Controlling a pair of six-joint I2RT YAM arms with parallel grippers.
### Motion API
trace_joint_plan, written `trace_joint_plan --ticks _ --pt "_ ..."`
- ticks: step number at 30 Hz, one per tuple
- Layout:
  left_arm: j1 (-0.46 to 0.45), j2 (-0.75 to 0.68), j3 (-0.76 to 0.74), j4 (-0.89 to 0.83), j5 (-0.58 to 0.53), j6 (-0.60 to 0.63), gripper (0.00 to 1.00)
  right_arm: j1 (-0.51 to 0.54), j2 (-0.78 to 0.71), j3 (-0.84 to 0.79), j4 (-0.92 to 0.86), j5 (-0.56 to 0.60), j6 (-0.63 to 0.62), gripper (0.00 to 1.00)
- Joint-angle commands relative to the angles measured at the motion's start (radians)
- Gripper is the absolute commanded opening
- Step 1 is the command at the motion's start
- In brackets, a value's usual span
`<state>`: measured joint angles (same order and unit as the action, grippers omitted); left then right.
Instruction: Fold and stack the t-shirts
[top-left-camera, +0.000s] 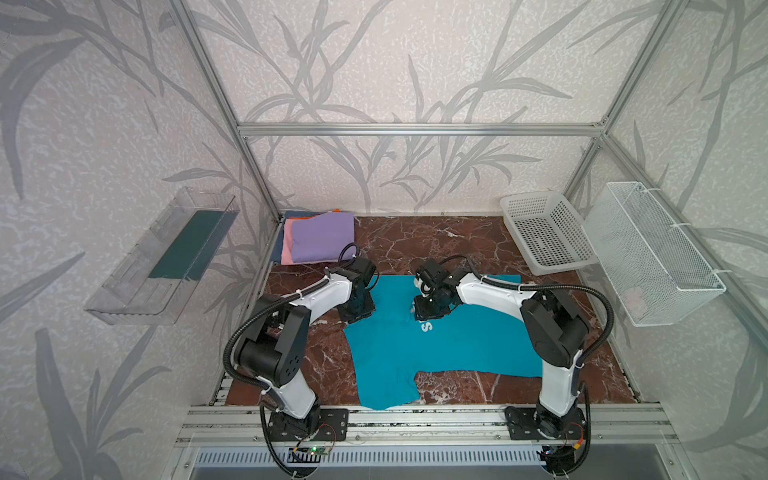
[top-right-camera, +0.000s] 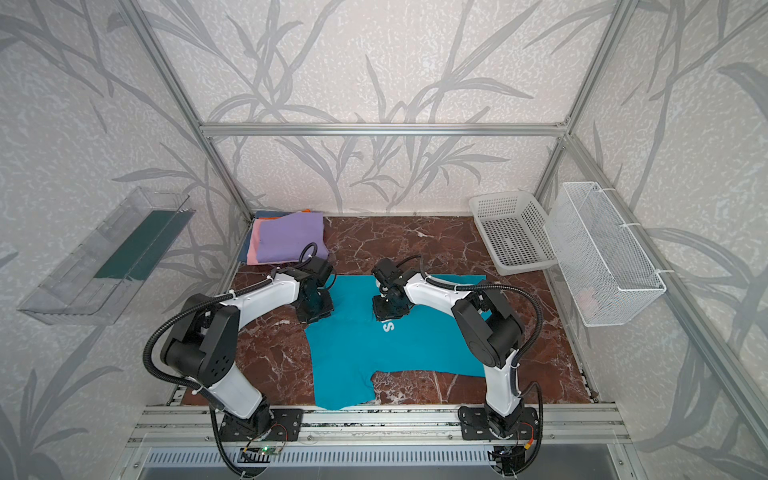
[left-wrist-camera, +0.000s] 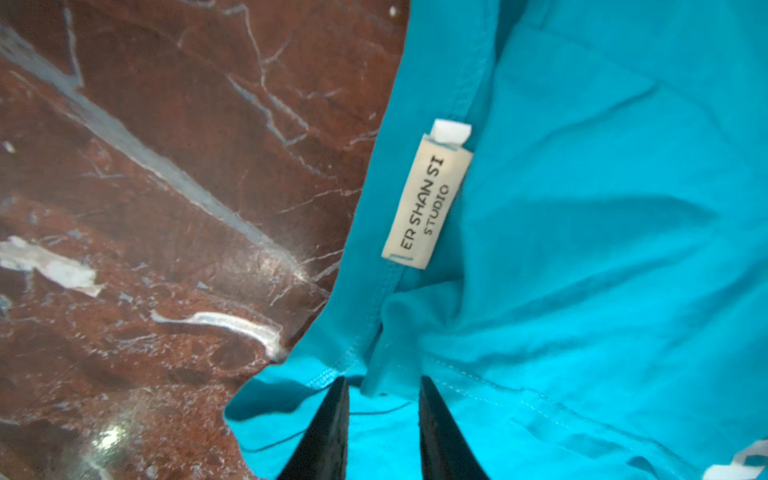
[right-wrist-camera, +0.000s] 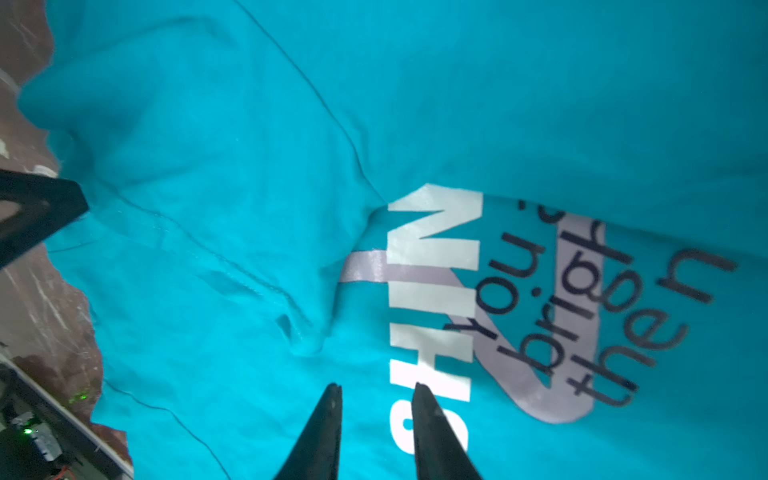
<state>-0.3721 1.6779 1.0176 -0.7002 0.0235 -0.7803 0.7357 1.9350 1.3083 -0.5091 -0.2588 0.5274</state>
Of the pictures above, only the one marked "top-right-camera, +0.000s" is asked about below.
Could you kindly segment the teal printed t-shirt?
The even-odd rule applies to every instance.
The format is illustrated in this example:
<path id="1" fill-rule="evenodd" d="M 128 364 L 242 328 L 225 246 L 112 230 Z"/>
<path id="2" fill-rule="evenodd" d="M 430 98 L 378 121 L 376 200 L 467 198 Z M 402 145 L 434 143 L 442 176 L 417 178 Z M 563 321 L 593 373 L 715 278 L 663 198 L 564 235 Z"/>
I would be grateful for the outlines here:
<path id="1" fill-rule="evenodd" d="M 339 410 L 374 400 L 377 372 L 484 375 L 451 315 L 416 306 L 401 319 L 379 322 L 372 307 L 378 295 L 372 276 L 341 276 L 331 289 L 332 314 L 305 329 L 317 406 Z"/>

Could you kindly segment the white plastic laundry basket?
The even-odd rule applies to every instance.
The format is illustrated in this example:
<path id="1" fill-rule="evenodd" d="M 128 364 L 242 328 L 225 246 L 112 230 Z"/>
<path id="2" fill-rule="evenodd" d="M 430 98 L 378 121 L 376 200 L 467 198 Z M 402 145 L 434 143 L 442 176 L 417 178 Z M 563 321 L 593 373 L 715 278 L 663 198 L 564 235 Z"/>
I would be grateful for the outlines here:
<path id="1" fill-rule="evenodd" d="M 548 216 L 530 193 L 475 196 L 469 199 L 469 208 L 499 275 L 546 270 L 557 264 L 545 232 Z"/>

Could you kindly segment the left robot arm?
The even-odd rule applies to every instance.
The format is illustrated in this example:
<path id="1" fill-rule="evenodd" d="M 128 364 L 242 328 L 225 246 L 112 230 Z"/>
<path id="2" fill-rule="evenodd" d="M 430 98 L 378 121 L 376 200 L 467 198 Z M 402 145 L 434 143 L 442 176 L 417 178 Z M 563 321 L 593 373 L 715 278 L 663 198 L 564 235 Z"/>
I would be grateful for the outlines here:
<path id="1" fill-rule="evenodd" d="M 239 332 L 286 305 L 301 323 L 330 316 L 333 302 L 326 283 L 333 273 L 327 260 L 312 257 L 241 290 L 189 297 L 181 312 L 147 341 L 145 368 L 158 379 L 202 394 L 242 435 L 264 436 L 274 424 L 273 415 L 264 394 L 236 366 Z"/>

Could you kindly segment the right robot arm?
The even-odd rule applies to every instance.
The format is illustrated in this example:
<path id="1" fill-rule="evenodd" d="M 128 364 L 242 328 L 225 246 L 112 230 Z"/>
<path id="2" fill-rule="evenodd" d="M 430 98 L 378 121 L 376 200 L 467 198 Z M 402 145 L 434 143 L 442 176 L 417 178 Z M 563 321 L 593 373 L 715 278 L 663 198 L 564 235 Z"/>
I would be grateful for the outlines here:
<path id="1" fill-rule="evenodd" d="M 484 365 L 488 429 L 499 439 L 510 437 L 523 414 L 517 367 L 528 342 L 504 287 L 440 280 L 388 258 L 378 261 L 372 274 L 379 289 L 372 299 L 378 321 L 400 319 L 416 306 L 453 317 L 470 353 Z"/>

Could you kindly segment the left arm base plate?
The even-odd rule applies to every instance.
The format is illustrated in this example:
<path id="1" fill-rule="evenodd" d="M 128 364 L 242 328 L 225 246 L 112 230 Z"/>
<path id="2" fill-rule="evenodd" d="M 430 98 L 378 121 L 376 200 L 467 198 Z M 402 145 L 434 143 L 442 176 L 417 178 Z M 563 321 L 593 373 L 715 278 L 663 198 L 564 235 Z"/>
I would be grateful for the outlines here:
<path id="1" fill-rule="evenodd" d="M 295 442 L 299 437 L 303 414 L 304 410 L 300 408 L 269 407 L 257 409 L 247 419 L 225 413 L 218 427 L 218 434 L 223 442 Z"/>

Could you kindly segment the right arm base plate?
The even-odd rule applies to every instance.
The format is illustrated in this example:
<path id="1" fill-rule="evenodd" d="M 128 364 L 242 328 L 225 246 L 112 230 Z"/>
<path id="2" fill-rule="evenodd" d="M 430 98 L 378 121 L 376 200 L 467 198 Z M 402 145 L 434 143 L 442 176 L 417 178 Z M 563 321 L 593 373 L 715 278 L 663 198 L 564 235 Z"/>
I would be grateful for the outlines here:
<path id="1" fill-rule="evenodd" d="M 540 426 L 539 415 L 533 407 L 524 407 L 518 421 L 502 436 L 497 436 L 492 431 L 484 407 L 461 406 L 458 419 L 462 439 L 467 441 L 534 441 Z"/>

